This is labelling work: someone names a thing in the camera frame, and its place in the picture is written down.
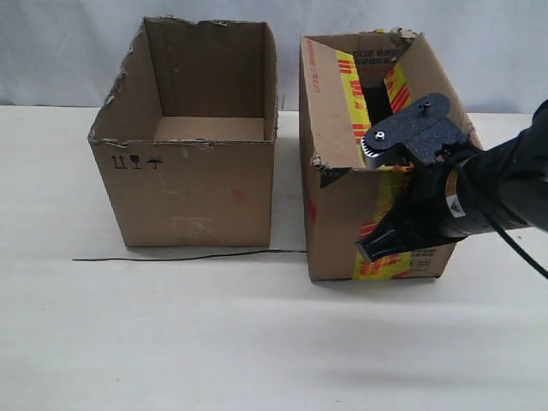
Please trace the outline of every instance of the white tabletop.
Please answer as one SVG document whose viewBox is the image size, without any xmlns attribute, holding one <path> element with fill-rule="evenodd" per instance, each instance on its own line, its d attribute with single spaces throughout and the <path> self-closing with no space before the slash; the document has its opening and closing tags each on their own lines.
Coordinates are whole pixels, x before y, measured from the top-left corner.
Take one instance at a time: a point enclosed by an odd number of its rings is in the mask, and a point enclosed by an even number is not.
<svg viewBox="0 0 548 411">
<path fill-rule="evenodd" d="M 96 112 L 0 109 L 0 409 L 548 409 L 548 282 L 496 235 L 437 281 L 312 284 L 304 254 L 71 261 L 211 251 L 124 248 Z M 472 118 L 486 147 L 530 121 Z M 297 123 L 282 114 L 277 248 L 305 246 Z M 548 265 L 548 235 L 513 236 Z"/>
</svg>

